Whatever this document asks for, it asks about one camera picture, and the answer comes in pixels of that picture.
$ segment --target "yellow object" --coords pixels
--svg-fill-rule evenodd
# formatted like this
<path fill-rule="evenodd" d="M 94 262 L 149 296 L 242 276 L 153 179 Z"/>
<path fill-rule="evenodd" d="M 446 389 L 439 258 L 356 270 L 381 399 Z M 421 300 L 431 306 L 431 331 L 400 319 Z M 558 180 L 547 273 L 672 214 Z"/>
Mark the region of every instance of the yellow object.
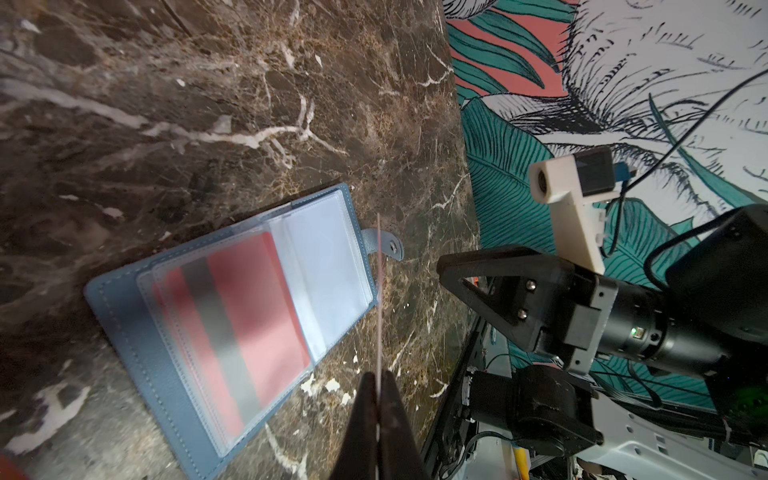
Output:
<path fill-rule="evenodd" d="M 521 480 L 531 480 L 528 476 L 528 471 L 531 469 L 529 462 L 528 450 L 520 449 L 518 447 L 512 448 L 515 452 L 515 464 L 518 466 L 518 472 L 520 473 Z"/>

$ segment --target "mural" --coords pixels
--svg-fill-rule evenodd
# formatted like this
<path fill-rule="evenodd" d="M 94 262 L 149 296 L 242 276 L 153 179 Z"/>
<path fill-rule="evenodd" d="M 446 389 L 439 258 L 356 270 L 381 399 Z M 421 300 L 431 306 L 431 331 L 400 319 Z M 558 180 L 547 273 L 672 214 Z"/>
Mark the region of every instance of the mural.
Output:
<path fill-rule="evenodd" d="M 484 247 L 523 243 L 554 252 L 547 207 L 528 190 L 530 163 L 607 144 L 614 159 L 642 174 L 723 94 L 768 68 L 768 12 L 758 0 L 443 5 Z M 642 263 L 656 246 L 768 200 L 766 97 L 768 75 L 736 93 L 631 191 L 606 275 L 650 286 Z M 607 233 L 611 245 L 612 228 Z M 657 274 L 697 241 L 669 250 Z M 616 388 L 643 392 L 623 378 L 623 360 L 595 365 L 617 377 Z M 637 370 L 677 389 L 660 387 L 666 399 L 711 406 L 702 382 Z"/>

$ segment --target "marble surface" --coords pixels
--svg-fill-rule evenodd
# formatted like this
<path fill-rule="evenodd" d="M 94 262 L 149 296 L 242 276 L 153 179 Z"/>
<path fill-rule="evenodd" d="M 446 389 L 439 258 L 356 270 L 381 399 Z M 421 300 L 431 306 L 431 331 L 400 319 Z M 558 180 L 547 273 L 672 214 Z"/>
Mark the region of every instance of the marble surface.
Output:
<path fill-rule="evenodd" d="M 468 329 L 435 263 L 478 239 L 439 0 L 15 0 L 0 15 L 0 446 L 32 478 L 183 478 L 81 295 L 345 181 L 382 215 L 385 365 L 417 444 Z M 219 478 L 325 478 L 375 314 Z M 338 383 L 338 389 L 328 389 Z"/>

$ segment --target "blue wallet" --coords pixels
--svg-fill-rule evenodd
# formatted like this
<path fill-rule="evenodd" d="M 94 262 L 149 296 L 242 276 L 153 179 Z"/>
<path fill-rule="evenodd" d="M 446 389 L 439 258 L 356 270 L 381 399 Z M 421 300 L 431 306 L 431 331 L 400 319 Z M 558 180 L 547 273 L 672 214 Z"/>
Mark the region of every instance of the blue wallet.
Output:
<path fill-rule="evenodd" d="M 376 303 L 375 234 L 338 184 L 88 283 L 187 477 L 215 477 Z"/>

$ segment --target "green leaf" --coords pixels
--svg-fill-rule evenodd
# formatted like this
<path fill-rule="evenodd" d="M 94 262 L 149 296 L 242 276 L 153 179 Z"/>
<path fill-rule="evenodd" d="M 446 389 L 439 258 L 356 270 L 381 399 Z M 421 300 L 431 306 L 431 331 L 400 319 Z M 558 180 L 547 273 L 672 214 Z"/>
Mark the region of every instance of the green leaf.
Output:
<path fill-rule="evenodd" d="M 536 70 L 520 54 L 467 35 L 450 24 L 448 25 L 448 37 L 451 47 L 466 58 L 479 64 L 520 75 L 544 88 L 544 82 L 541 81 Z"/>
<path fill-rule="evenodd" d="M 560 0 L 498 0 L 493 8 L 513 15 L 532 15 L 570 24 L 576 7 Z"/>
<path fill-rule="evenodd" d="M 453 58 L 453 73 L 468 84 L 485 90 L 489 94 L 501 94 L 507 91 L 504 85 L 498 83 L 491 75 L 458 58 Z"/>
<path fill-rule="evenodd" d="M 480 96 L 478 92 L 471 88 L 462 87 L 461 85 L 456 85 L 456 91 L 458 92 L 458 95 L 462 97 L 462 100 L 458 103 L 459 105 L 464 103 L 465 98 L 475 98 Z"/>
<path fill-rule="evenodd" d="M 607 225 L 616 222 L 617 208 L 611 208 L 605 219 Z M 657 217 L 642 200 L 627 198 L 621 215 L 621 232 L 616 252 L 604 260 L 605 276 L 625 282 L 653 286 L 643 272 L 643 263 L 656 247 L 677 236 L 666 223 Z M 613 244 L 613 228 L 608 229 L 605 244 Z M 688 250 L 688 243 L 681 243 L 663 252 L 654 262 L 654 273 L 664 278 L 664 272 Z"/>
<path fill-rule="evenodd" d="M 557 62 L 549 49 L 546 48 L 531 32 L 526 30 L 525 27 L 506 15 L 487 11 L 482 15 L 470 18 L 469 21 L 482 31 L 486 31 L 498 38 L 511 41 L 521 47 L 527 48 L 533 55 L 539 57 L 541 61 L 549 65 L 554 71 L 560 71 Z"/>
<path fill-rule="evenodd" d="M 661 117 L 661 112 L 656 108 L 654 99 L 650 95 L 648 95 L 648 103 L 650 104 L 650 112 L 653 114 L 656 123 L 667 136 L 667 141 L 674 145 L 677 142 L 677 139 L 672 135 L 669 127 L 664 122 L 664 119 Z M 718 197 L 725 200 L 731 207 L 737 208 L 745 205 L 766 203 L 765 200 L 752 192 L 739 188 L 728 180 L 722 178 L 720 175 L 712 173 L 708 168 L 691 157 L 684 148 L 678 148 L 677 153 L 680 154 L 683 160 L 688 164 L 688 167 L 690 167 L 701 181 L 704 182 L 704 185 L 707 185 L 710 190 L 717 194 Z"/>
<path fill-rule="evenodd" d="M 528 165 L 552 158 L 550 151 L 479 98 L 462 109 L 462 128 L 480 244 L 520 243 L 554 253 L 549 209 L 533 199 L 528 186 Z"/>
<path fill-rule="evenodd" d="M 690 217 L 687 218 L 681 222 L 677 222 L 673 225 L 670 225 L 670 228 L 674 230 L 675 233 L 678 235 L 681 235 L 682 233 L 686 233 L 688 230 L 694 228 L 694 218 Z M 688 245 L 691 245 L 692 247 L 695 247 L 699 244 L 699 237 L 692 237 L 687 240 Z"/>

